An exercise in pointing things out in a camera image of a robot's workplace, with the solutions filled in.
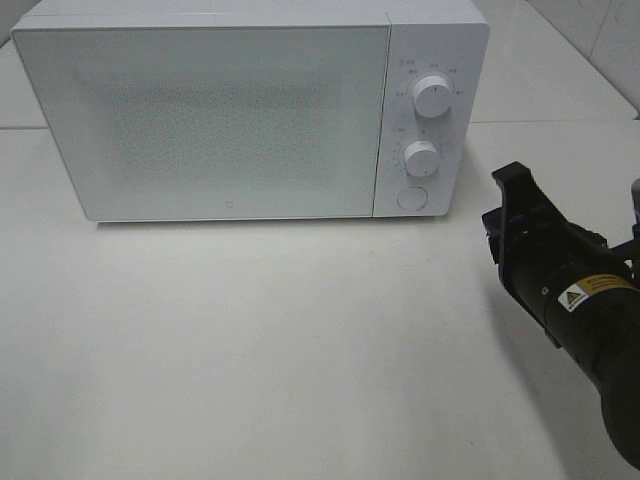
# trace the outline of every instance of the yellow warning sticker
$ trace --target yellow warning sticker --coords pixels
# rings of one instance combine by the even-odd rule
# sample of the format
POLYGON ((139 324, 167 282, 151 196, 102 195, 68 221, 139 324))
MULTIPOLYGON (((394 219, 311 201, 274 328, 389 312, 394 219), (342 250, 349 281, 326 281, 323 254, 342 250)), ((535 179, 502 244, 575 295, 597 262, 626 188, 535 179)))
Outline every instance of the yellow warning sticker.
POLYGON ((591 275, 570 285, 558 297, 558 302, 569 312, 573 312, 589 297, 612 288, 629 288, 638 291, 624 278, 611 274, 591 275))

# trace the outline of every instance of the knob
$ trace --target knob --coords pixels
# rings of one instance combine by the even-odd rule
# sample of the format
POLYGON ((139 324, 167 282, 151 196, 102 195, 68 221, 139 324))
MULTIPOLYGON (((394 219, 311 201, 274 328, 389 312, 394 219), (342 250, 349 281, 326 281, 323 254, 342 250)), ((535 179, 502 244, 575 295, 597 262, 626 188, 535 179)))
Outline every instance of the knob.
POLYGON ((404 151, 404 166, 412 177, 427 177, 438 169, 440 154, 427 141, 413 142, 404 151))
POLYGON ((413 86, 413 105, 421 117, 435 118, 451 107, 453 85, 440 74, 424 77, 413 86))

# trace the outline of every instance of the white microwave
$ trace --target white microwave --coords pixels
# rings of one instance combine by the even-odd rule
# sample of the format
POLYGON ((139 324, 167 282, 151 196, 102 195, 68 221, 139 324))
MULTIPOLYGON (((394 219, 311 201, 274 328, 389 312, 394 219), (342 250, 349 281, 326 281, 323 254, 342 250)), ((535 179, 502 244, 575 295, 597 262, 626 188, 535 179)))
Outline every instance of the white microwave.
POLYGON ((445 214, 468 0, 42 0, 12 31, 94 221, 445 214))

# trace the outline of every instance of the timer knob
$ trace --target timer knob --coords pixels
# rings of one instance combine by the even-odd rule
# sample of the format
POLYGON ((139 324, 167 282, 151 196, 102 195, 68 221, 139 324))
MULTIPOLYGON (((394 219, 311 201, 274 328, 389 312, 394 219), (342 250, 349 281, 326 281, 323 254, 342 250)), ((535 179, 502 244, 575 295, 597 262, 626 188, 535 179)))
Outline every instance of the timer knob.
POLYGON ((435 118, 451 107, 453 85, 443 75, 434 73, 418 80, 411 93, 413 105, 418 115, 435 118))
POLYGON ((404 150, 404 166, 412 177, 428 177, 438 169, 440 154, 433 143, 413 142, 404 150))

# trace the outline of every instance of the microwave door window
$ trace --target microwave door window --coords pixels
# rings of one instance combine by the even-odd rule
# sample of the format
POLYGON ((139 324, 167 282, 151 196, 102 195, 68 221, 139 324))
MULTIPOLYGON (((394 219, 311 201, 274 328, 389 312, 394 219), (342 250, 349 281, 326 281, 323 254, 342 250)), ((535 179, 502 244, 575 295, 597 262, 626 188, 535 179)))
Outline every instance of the microwave door window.
POLYGON ((386 27, 20 40, 89 218, 372 213, 386 27))

